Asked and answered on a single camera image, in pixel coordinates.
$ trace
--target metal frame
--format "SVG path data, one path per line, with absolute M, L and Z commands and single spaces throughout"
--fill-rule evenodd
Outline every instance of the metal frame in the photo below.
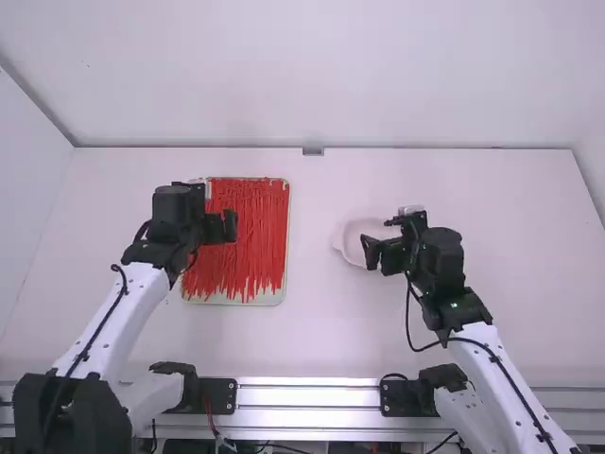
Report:
M 237 410 L 216 416 L 219 430 L 239 440 L 436 443 L 453 428 L 440 418 L 385 418 L 378 378 L 239 377 Z M 12 389 L 0 383 L 0 436 L 14 436 Z M 532 388 L 576 443 L 605 445 L 605 388 Z M 205 415 L 163 414 L 159 438 L 212 439 Z M 150 428 L 141 432 L 151 437 Z

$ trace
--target white tabletop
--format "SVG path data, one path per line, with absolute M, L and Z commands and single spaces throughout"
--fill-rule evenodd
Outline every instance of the white tabletop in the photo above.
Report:
M 200 306 L 175 289 L 149 319 L 131 369 L 157 360 L 207 375 L 415 375 L 449 360 L 409 351 L 405 281 L 347 264 L 330 247 L 360 207 L 423 203 L 432 226 L 461 232 L 467 284 L 494 316 L 530 382 L 605 384 L 605 235 L 569 150 L 119 148 L 77 151 L 0 344 L 0 376 L 45 370 L 109 291 L 149 217 L 157 185 L 198 176 L 291 183 L 285 300 Z M 412 336 L 435 339 L 420 309 Z

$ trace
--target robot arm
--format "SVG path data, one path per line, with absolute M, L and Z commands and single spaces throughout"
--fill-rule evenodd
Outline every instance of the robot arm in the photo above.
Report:
M 157 363 L 124 392 L 118 377 L 155 307 L 191 254 L 235 242 L 237 214 L 205 212 L 204 182 L 173 183 L 153 195 L 145 222 L 112 265 L 117 279 L 84 332 L 45 375 L 15 387 L 17 452 L 130 452 L 131 437 L 165 410 L 201 406 L 194 366 Z
M 488 309 L 465 287 L 461 235 L 443 227 L 429 228 L 427 214 L 419 206 L 401 209 L 385 225 L 400 225 L 402 236 L 379 241 L 362 235 L 368 270 L 376 270 L 380 262 L 384 275 L 406 275 L 406 334 L 411 349 L 421 352 L 441 345 L 463 371 L 454 374 L 455 386 L 450 386 L 448 377 L 436 380 L 440 383 L 434 385 L 433 397 L 439 415 L 476 454 L 580 453 L 514 367 Z M 439 338 L 422 348 L 412 345 L 407 329 L 410 295 L 421 305 L 428 329 Z M 476 390 L 468 382 L 460 383 L 460 376 L 462 382 L 468 376 Z

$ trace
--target red wire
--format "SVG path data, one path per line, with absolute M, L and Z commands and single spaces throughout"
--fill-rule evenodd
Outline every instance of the red wire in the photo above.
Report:
M 216 293 L 247 303 L 261 291 L 284 286 L 289 184 L 269 178 L 212 179 L 208 212 L 233 209 L 239 216 L 238 240 L 206 246 L 182 279 L 182 294 L 208 300 Z

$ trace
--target black clamp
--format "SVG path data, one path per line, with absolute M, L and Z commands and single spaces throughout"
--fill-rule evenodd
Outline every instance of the black clamp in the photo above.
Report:
M 182 374 L 182 400 L 166 413 L 233 414 L 237 398 L 237 380 L 234 378 L 198 377 L 196 366 L 182 362 L 156 362 L 149 367 L 155 374 Z
M 429 367 L 418 373 L 417 380 L 380 380 L 380 412 L 387 418 L 437 417 L 435 390 L 450 392 L 466 389 L 467 376 L 456 364 Z

